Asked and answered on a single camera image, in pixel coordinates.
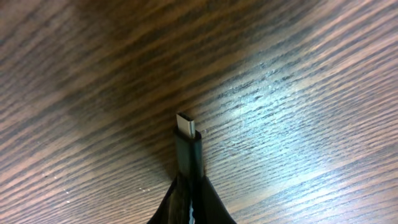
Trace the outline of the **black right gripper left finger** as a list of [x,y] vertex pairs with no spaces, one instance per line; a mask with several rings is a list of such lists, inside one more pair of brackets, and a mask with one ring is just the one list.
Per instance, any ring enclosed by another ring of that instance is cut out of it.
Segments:
[[191,202],[188,180],[177,175],[147,224],[189,224]]

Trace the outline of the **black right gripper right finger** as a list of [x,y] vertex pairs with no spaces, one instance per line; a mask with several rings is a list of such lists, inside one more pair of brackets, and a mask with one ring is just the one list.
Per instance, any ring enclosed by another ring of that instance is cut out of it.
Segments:
[[200,223],[236,224],[207,176],[201,181],[200,191],[200,216],[203,219]]

